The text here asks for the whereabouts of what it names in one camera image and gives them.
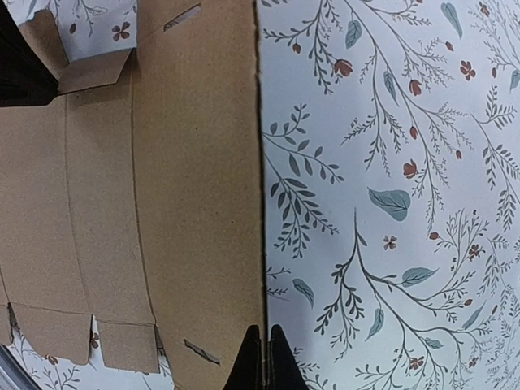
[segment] red flower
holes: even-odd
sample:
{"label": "red flower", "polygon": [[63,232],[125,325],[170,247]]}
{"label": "red flower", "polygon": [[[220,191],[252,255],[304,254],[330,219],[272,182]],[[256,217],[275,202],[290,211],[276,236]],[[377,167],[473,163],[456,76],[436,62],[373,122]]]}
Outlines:
{"label": "red flower", "polygon": [[397,248],[397,237],[391,236],[390,238],[388,238],[388,236],[385,236],[383,238],[383,241],[386,242],[386,244],[384,245],[384,250]]}
{"label": "red flower", "polygon": [[409,91],[414,95],[420,95],[421,94],[421,83],[418,80],[411,80],[409,83]]}
{"label": "red flower", "polygon": [[480,5],[480,12],[482,12],[483,15],[489,16],[489,9],[486,4],[482,4],[482,2],[479,2]]}
{"label": "red flower", "polygon": [[53,366],[56,366],[58,364],[58,359],[51,355],[45,355],[45,359],[52,364]]}
{"label": "red flower", "polygon": [[409,360],[409,368],[412,370],[417,370],[420,366],[424,364],[424,356],[421,356],[419,359],[416,357],[412,357]]}
{"label": "red flower", "polygon": [[461,61],[461,72],[463,75],[466,75],[466,80],[471,80],[471,77],[475,77],[477,73],[474,69],[471,69],[471,62],[469,61]]}
{"label": "red flower", "polygon": [[352,70],[352,63],[346,59],[338,59],[334,64],[334,72],[339,72],[342,76],[348,77]]}
{"label": "red flower", "polygon": [[409,134],[412,136],[412,138],[417,140],[418,132],[417,132],[417,128],[415,126],[412,126],[411,128],[409,128]]}
{"label": "red flower", "polygon": [[484,249],[479,247],[479,244],[473,244],[471,246],[470,252],[468,253],[470,255],[470,260],[473,260],[474,258],[480,257],[480,252],[486,252]]}
{"label": "red flower", "polygon": [[92,331],[90,331],[90,346],[94,349],[99,347],[99,335]]}
{"label": "red flower", "polygon": [[409,164],[406,163],[403,165],[403,175],[406,176],[406,179],[411,179],[417,174],[417,164],[414,160],[409,161]]}
{"label": "red flower", "polygon": [[112,32],[115,33],[112,39],[114,39],[114,42],[117,42],[120,38],[127,39],[130,37],[130,34],[124,30],[130,27],[129,22],[124,22],[123,25],[120,26],[114,26],[112,28]]}

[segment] cardboard sheet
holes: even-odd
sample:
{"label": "cardboard sheet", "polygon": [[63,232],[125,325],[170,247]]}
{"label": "cardboard sheet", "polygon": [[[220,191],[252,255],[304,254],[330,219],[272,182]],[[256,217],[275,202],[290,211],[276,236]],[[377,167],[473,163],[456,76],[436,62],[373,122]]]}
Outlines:
{"label": "cardboard sheet", "polygon": [[[65,67],[55,29],[39,12],[22,32],[66,82],[83,68],[73,89],[119,79],[129,50]],[[131,98],[128,67],[113,87],[0,111],[0,337],[10,340],[10,302],[38,353],[86,364],[95,314],[107,366],[158,372],[137,232]]]}
{"label": "cardboard sheet", "polygon": [[[104,362],[158,372],[137,231],[130,63],[117,85],[67,96],[67,177],[78,260]],[[138,341],[143,336],[128,339],[128,325],[137,324],[132,334],[140,330],[148,344]]]}
{"label": "cardboard sheet", "polygon": [[0,270],[38,353],[84,364],[95,314],[108,366],[157,371],[154,314],[178,388],[221,390],[265,323],[254,3],[140,8],[118,84],[0,111]]}
{"label": "cardboard sheet", "polygon": [[176,384],[220,390],[247,327],[264,321],[254,5],[202,2],[163,31],[198,3],[140,3],[136,198],[150,298]]}

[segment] cardboard box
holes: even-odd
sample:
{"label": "cardboard box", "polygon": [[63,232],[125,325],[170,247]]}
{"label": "cardboard box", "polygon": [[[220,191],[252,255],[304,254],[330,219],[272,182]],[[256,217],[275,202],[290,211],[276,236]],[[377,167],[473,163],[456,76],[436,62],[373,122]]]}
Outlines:
{"label": "cardboard box", "polygon": [[[59,74],[44,14],[22,31]],[[122,72],[91,58],[62,91],[116,85],[0,110],[0,341],[10,304],[85,364],[93,314],[107,366],[157,372],[155,322],[176,385],[220,390],[265,323],[254,3],[142,0],[138,24]]]}

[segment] teal leaf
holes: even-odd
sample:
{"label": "teal leaf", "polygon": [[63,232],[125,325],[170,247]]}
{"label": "teal leaf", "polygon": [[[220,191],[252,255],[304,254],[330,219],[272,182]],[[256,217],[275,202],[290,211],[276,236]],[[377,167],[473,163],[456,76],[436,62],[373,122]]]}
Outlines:
{"label": "teal leaf", "polygon": [[468,320],[462,325],[462,329],[466,330],[467,328],[469,328],[471,325],[473,325],[475,323],[475,321],[477,320],[477,318],[480,315],[480,312],[484,308],[485,304],[486,304],[486,302],[484,302],[482,304],[482,306],[480,306],[477,310],[475,310],[473,312],[473,314],[468,318]]}
{"label": "teal leaf", "polygon": [[393,74],[390,71],[384,71],[383,78],[384,86],[387,87],[387,91],[392,96],[393,101],[399,106],[399,103],[397,103],[396,86],[393,84]]}
{"label": "teal leaf", "polygon": [[312,291],[312,288],[310,288],[307,283],[301,279],[294,279],[292,284],[294,284],[296,291],[305,295],[305,297],[309,300],[310,307],[314,307],[314,292]]}
{"label": "teal leaf", "polygon": [[429,337],[427,337],[426,339],[424,339],[424,342],[426,343],[426,345],[430,348],[433,348],[433,349],[439,349],[439,348],[442,348],[444,347],[440,341],[438,340],[434,340],[434,339],[431,339]]}
{"label": "teal leaf", "polygon": [[300,176],[300,168],[298,166],[298,162],[294,158],[292,154],[289,155],[289,166],[291,167],[291,170],[294,172],[296,176]]}
{"label": "teal leaf", "polygon": [[410,208],[410,195],[401,189],[391,191],[375,191],[368,189],[372,203],[385,210],[396,221],[404,221]]}
{"label": "teal leaf", "polygon": [[513,89],[518,87],[518,82],[520,81],[520,71],[516,69],[511,73],[511,85],[509,87],[509,91],[511,92]]}
{"label": "teal leaf", "polygon": [[349,27],[347,29],[347,36],[344,40],[347,50],[356,44],[356,42],[361,38],[362,28],[361,23],[358,20],[349,21]]}
{"label": "teal leaf", "polygon": [[417,268],[410,268],[403,274],[403,281],[401,282],[404,288],[414,286],[415,284],[422,283],[426,279],[430,279],[438,270],[429,270],[422,266]]}
{"label": "teal leaf", "polygon": [[461,22],[458,21],[458,15],[455,6],[453,6],[451,2],[443,2],[440,5],[440,9],[442,10],[444,16],[446,16],[448,22],[451,23],[453,28],[455,28],[455,30],[457,31],[458,37],[462,38]]}
{"label": "teal leaf", "polygon": [[375,335],[377,332],[383,328],[384,325],[384,311],[381,309],[376,309],[374,313],[374,323],[372,324],[372,327],[370,328],[370,331],[368,332],[368,337],[365,341],[370,339],[373,335]]}

